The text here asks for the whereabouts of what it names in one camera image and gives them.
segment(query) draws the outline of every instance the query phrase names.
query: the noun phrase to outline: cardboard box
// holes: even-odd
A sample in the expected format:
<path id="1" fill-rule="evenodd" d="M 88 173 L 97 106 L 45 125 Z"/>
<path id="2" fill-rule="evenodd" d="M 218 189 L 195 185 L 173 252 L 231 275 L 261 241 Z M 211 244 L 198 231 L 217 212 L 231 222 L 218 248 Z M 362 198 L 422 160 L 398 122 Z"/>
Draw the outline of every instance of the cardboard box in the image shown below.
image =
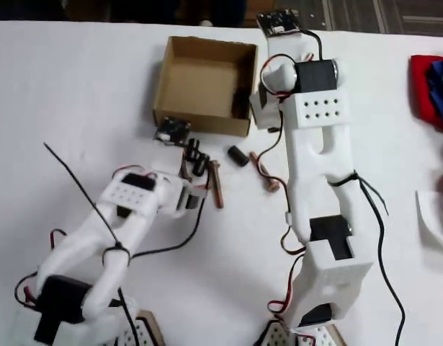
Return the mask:
<path id="1" fill-rule="evenodd" d="M 154 118 L 191 122 L 193 131 L 247 136 L 257 46 L 170 37 L 161 69 Z"/>

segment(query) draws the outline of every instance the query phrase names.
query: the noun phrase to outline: black zip tie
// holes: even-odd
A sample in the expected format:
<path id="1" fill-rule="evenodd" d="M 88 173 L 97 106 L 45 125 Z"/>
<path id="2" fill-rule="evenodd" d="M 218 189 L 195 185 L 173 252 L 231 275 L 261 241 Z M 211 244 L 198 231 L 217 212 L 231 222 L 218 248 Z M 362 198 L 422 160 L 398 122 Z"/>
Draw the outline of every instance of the black zip tie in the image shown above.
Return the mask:
<path id="1" fill-rule="evenodd" d="M 386 202 L 385 199 L 381 196 L 381 194 L 371 185 L 369 184 L 369 182 L 367 180 L 365 180 L 364 178 L 359 176 L 359 173 L 357 173 L 356 171 L 354 171 L 354 173 L 352 173 L 351 175 L 349 175 L 347 178 L 344 178 L 343 180 L 339 181 L 339 182 L 328 182 L 328 184 L 332 187 L 340 187 L 344 184 L 346 184 L 347 182 L 350 182 L 352 180 L 359 180 L 359 185 L 362 188 L 362 184 L 366 185 L 369 189 L 371 189 L 371 191 L 373 191 L 373 193 L 376 194 L 376 196 L 380 199 L 382 206 L 384 207 L 386 214 L 389 215 L 389 211 L 388 211 L 388 207 L 386 206 Z"/>
<path id="2" fill-rule="evenodd" d="M 105 254 L 106 254 L 108 251 L 112 251 L 112 250 L 120 250 L 120 251 L 124 251 L 124 252 L 126 252 L 127 255 L 128 255 L 128 266 L 130 265 L 130 261 L 131 261 L 131 259 L 132 259 L 132 256 L 131 256 L 131 254 L 130 254 L 130 251 L 128 251 L 128 249 L 125 248 L 125 247 L 122 245 L 122 243 L 121 243 L 120 241 L 118 241 L 117 243 L 114 244 L 113 247 L 108 247 L 107 249 L 105 249 L 105 250 L 103 251 L 103 255 L 101 256 L 101 262 L 102 262 L 102 264 L 103 264 L 103 267 L 104 267 L 104 256 L 105 256 Z"/>

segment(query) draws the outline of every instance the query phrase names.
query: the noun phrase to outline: robotic arm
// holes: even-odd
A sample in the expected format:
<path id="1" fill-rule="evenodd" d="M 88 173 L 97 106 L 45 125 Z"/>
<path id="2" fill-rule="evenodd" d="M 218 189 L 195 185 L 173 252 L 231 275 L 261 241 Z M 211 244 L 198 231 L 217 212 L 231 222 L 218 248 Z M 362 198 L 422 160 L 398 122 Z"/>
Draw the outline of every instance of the robotic arm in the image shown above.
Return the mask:
<path id="1" fill-rule="evenodd" d="M 175 151 L 182 157 L 180 145 L 189 131 L 183 138 L 175 138 L 173 132 L 180 122 L 169 119 L 159 128 L 154 144 L 161 154 Z M 183 216 L 196 209 L 206 193 L 175 173 L 135 168 L 116 171 L 95 203 L 105 222 L 93 209 L 41 264 L 35 305 L 21 306 L 13 326 L 12 338 L 17 345 L 98 345 L 113 340 L 129 327 L 124 310 L 113 297 L 139 244 L 157 213 Z M 110 225 L 111 233 L 105 223 Z M 96 255 L 102 256 L 104 270 L 93 285 L 64 276 Z M 134 319 L 137 304 L 133 299 L 126 304 Z"/>
<path id="2" fill-rule="evenodd" d="M 357 181 L 334 187 L 339 215 L 311 218 L 309 214 L 318 180 L 339 182 L 354 173 L 349 105 L 335 61 L 295 62 L 306 51 L 305 30 L 290 10 L 260 14 L 258 22 L 268 39 L 267 63 L 272 67 L 261 70 L 252 108 L 260 129 L 283 126 L 291 208 L 286 219 L 306 246 L 302 269 L 292 284 L 295 294 L 281 317 L 292 329 L 318 327 L 345 317 L 373 263 Z M 286 50 L 290 54 L 283 59 Z M 275 58 L 282 63 L 274 66 Z M 311 143 L 316 128 L 322 130 L 322 152 Z"/>

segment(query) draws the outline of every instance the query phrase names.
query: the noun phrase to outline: white table surface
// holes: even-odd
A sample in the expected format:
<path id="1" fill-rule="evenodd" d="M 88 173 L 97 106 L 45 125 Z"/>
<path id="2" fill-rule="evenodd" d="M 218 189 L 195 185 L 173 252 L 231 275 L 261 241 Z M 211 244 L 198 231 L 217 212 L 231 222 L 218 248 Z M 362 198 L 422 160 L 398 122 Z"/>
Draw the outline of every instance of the white table surface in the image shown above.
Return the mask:
<path id="1" fill-rule="evenodd" d="M 15 283 L 49 252 L 54 227 L 73 231 L 89 206 L 47 141 L 95 198 L 111 172 L 151 160 L 151 105 L 167 37 L 195 35 L 259 45 L 259 30 L 101 23 L 0 22 L 0 345 L 16 303 Z M 384 258 L 406 307 L 402 345 L 443 345 L 443 252 L 419 226 L 414 192 L 433 190 L 443 173 L 443 134 L 414 118 L 408 57 L 443 54 L 443 38 L 322 32 L 325 57 L 346 66 L 359 172 L 387 200 Z M 282 252 L 285 201 L 269 195 L 251 165 L 235 167 L 226 146 L 260 151 L 274 135 L 252 125 L 248 138 L 201 135 L 220 160 L 225 209 L 209 195 L 198 235 L 178 252 L 136 260 L 124 291 L 152 310 L 168 345 L 251 345 L 269 318 L 266 303 L 285 294 L 292 258 Z M 284 144 L 265 158 L 287 176 Z M 313 215 L 335 213 L 329 189 L 316 193 Z M 364 209 L 373 252 L 378 229 Z M 168 246 L 191 231 L 195 214 L 158 220 L 141 249 Z M 95 259 L 79 268 L 92 280 Z M 393 345 L 400 314 L 377 265 L 359 300 L 337 326 L 348 345 Z"/>

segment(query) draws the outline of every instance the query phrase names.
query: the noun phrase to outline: bolt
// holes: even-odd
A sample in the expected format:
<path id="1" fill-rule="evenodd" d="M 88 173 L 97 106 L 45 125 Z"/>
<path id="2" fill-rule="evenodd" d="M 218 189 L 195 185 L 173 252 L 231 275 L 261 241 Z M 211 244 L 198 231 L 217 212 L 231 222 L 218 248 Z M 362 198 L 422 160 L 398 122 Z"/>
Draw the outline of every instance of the bolt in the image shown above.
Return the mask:
<path id="1" fill-rule="evenodd" d="M 258 162 L 258 155 L 256 155 L 256 153 L 254 151 L 250 151 L 250 159 L 254 163 L 254 165 L 256 166 L 257 162 Z M 259 168 L 265 175 L 270 175 L 269 172 L 267 171 L 266 167 L 262 163 L 259 164 Z M 263 178 L 267 183 L 267 190 L 269 192 L 278 191 L 280 186 L 277 181 L 275 181 L 274 179 L 271 179 L 271 178 L 266 178 L 266 177 L 263 177 Z"/>
<path id="2" fill-rule="evenodd" d="M 210 173 L 213 178 L 212 186 L 213 186 L 213 192 L 215 193 L 216 208 L 223 209 L 224 202 L 223 202 L 223 192 L 221 191 L 220 175 L 218 173 L 219 167 L 220 167 L 220 164 L 216 160 L 212 160 L 208 164 L 208 169 L 210 170 Z"/>

